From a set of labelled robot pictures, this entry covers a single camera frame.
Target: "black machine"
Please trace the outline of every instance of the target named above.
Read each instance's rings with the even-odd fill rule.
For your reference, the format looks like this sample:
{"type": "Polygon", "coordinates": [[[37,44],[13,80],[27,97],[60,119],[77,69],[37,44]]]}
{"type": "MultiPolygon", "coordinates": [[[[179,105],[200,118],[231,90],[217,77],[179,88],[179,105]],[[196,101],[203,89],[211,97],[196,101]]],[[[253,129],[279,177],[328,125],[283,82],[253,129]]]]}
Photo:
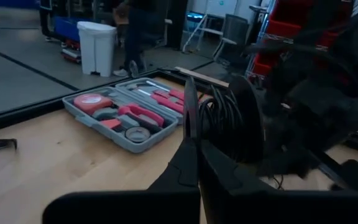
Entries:
{"type": "MultiPolygon", "coordinates": [[[[228,88],[210,86],[214,97],[199,107],[190,78],[183,142],[148,190],[66,195],[45,209],[43,223],[198,223],[200,195],[208,223],[358,223],[358,163],[338,164],[325,153],[358,130],[358,16],[338,28],[344,32],[329,52],[302,36],[246,48],[293,55],[273,68],[263,105],[249,81],[236,77],[228,88]],[[311,66],[311,57],[328,66],[311,66]],[[305,177],[317,168],[333,191],[279,190],[259,179],[305,177]]],[[[358,146],[358,134],[347,144],[358,146]]]]}

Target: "gray floor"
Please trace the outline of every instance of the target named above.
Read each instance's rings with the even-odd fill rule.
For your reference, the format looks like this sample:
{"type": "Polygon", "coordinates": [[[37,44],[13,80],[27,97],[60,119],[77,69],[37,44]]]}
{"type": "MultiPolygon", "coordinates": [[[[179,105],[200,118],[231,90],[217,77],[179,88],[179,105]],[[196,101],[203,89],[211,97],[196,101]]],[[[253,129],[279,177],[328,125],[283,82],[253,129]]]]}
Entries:
{"type": "MultiPolygon", "coordinates": [[[[0,27],[25,29],[0,29],[0,53],[14,58],[36,70],[61,80],[79,89],[91,88],[113,82],[121,77],[102,78],[82,74],[81,66],[65,61],[60,55],[60,43],[45,42],[38,28],[37,11],[1,9],[0,27]]],[[[183,67],[192,70],[211,61],[215,46],[207,42],[202,49],[204,55],[183,54],[166,48],[153,49],[146,52],[146,59],[153,66],[183,67]]],[[[124,51],[116,49],[113,67],[118,69],[124,62],[124,51]]],[[[197,70],[212,77],[223,77],[224,70],[212,64],[197,70]]],[[[9,110],[36,101],[47,100],[54,96],[69,93],[70,90],[26,68],[20,67],[0,57],[0,111],[9,110]]]]}

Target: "wall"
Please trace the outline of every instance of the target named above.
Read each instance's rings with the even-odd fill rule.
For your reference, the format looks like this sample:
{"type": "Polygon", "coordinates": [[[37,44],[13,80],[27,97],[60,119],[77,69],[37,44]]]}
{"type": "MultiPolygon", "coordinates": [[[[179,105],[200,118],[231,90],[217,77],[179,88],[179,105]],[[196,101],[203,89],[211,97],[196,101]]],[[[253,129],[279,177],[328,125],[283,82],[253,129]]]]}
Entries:
{"type": "MultiPolygon", "coordinates": [[[[189,3],[188,9],[195,12],[204,13],[206,10],[206,3],[208,0],[193,0],[189,3]]],[[[237,8],[236,14],[241,16],[248,21],[252,21],[254,18],[254,12],[249,9],[250,5],[256,5],[260,0],[239,0],[239,7],[237,8]]]]}
{"type": "Polygon", "coordinates": [[[39,5],[35,2],[36,0],[0,0],[0,6],[20,9],[37,9],[39,5]]]}

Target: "tool kit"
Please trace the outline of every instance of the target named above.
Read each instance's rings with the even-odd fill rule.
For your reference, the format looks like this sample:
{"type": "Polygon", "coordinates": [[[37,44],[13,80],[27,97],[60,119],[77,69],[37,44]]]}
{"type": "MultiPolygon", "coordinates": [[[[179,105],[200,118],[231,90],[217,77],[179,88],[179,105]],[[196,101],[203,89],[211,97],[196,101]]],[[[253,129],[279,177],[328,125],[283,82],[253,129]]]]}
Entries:
{"type": "Polygon", "coordinates": [[[149,78],[63,98],[76,120],[133,153],[169,136],[183,121],[184,93],[149,78]]]}

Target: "sneaker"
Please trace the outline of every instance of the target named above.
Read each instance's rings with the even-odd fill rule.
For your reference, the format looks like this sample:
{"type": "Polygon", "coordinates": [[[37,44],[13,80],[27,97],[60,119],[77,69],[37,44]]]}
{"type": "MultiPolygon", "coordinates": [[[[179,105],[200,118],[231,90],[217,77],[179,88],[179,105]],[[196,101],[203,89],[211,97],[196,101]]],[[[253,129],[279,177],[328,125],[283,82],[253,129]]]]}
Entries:
{"type": "Polygon", "coordinates": [[[117,71],[113,71],[113,74],[115,76],[118,76],[118,77],[126,77],[126,76],[129,75],[129,73],[125,69],[120,69],[120,70],[117,70],[117,71]]]}

